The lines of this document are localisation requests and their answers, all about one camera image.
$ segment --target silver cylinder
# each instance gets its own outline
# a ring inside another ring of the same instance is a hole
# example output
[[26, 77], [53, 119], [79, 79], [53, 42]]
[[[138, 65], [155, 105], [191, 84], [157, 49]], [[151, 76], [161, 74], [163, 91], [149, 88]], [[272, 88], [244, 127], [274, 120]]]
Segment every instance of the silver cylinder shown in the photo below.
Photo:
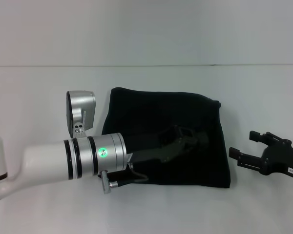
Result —
[[93, 137], [98, 158], [98, 172], [116, 172], [126, 169], [127, 153], [121, 134], [113, 133]]
[[88, 138], [77, 139], [82, 162], [83, 177], [93, 176], [93, 157]]

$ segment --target metal lever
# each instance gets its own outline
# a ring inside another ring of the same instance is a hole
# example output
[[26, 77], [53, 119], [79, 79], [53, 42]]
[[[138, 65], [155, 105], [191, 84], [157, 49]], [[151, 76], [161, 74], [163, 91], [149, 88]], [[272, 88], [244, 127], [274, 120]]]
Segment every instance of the metal lever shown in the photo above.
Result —
[[107, 172], [106, 171], [101, 171], [100, 174], [101, 174], [103, 192], [104, 192], [104, 194], [109, 194], [111, 192], [111, 188], [110, 188], [110, 185], [109, 185]]

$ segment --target white backdrop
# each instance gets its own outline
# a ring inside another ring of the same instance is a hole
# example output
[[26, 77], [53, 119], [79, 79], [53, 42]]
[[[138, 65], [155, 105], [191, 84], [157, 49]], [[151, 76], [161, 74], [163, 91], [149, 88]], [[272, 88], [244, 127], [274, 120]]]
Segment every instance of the white backdrop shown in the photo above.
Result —
[[[260, 156], [249, 131], [293, 141], [293, 66], [0, 68], [0, 135], [13, 175], [24, 147], [69, 138], [67, 90], [96, 94], [101, 132], [113, 87], [203, 94], [222, 103], [226, 147]], [[96, 177], [42, 185], [0, 201], [0, 234], [293, 234], [293, 178], [229, 159], [231, 188], [128, 185], [103, 195]]]
[[262, 63], [293, 63], [293, 0], [0, 0], [0, 66]]

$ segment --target black mechanical part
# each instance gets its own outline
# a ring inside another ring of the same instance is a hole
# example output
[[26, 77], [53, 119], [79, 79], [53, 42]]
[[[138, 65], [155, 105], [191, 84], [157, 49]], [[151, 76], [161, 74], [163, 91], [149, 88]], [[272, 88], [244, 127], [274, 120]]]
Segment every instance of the black mechanical part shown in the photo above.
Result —
[[82, 168], [82, 161], [80, 159], [79, 145], [76, 138], [73, 139], [73, 145], [74, 145], [74, 150], [76, 155], [77, 179], [79, 179], [83, 176], [83, 168]]
[[250, 140], [264, 143], [268, 147], [261, 157], [247, 155], [231, 147], [229, 157], [236, 159], [238, 166], [258, 171], [265, 176], [278, 172], [293, 177], [293, 148], [290, 140], [270, 132], [261, 135], [255, 131], [250, 132]]
[[73, 138], [73, 112], [69, 92], [66, 92], [66, 121], [70, 132], [70, 138]]
[[64, 141], [65, 150], [66, 150], [66, 157], [67, 157], [67, 169], [68, 169], [68, 179], [73, 179], [73, 162], [72, 162], [72, 154], [69, 147], [68, 140]]
[[201, 149], [209, 146], [205, 131], [196, 132], [183, 126], [172, 126], [157, 134], [125, 136], [127, 152], [133, 153], [131, 163], [159, 159], [167, 163], [181, 154], [188, 153], [197, 145]]
[[97, 157], [97, 150], [96, 150], [96, 144], [94, 143], [94, 139], [92, 136], [88, 136], [91, 150], [92, 150], [92, 158], [93, 158], [93, 175], [98, 174], [98, 157]]

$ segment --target black cloth bag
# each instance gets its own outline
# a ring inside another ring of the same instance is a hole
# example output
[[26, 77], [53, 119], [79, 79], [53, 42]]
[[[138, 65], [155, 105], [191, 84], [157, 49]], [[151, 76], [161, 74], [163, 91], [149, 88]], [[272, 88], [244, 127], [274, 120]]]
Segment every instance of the black cloth bag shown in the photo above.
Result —
[[[199, 94], [114, 88], [102, 134], [121, 133], [127, 139], [156, 135], [173, 126], [204, 132], [209, 139], [208, 147], [198, 145], [166, 163], [136, 162], [134, 171], [146, 175], [149, 180], [145, 183], [150, 184], [229, 188], [230, 170], [219, 120], [220, 107], [218, 101]], [[108, 177], [115, 181], [133, 179], [136, 175], [127, 167], [125, 171], [109, 173]]]

